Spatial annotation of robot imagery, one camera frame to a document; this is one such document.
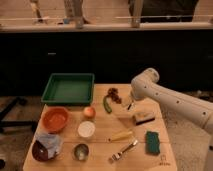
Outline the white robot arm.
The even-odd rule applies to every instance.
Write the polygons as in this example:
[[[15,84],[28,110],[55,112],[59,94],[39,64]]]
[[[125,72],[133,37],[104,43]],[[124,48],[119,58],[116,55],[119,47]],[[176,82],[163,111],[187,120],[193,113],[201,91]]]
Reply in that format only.
[[[211,138],[203,171],[213,171],[213,103],[160,86],[159,78],[154,68],[145,69],[131,80],[130,97],[151,98],[205,130]]]

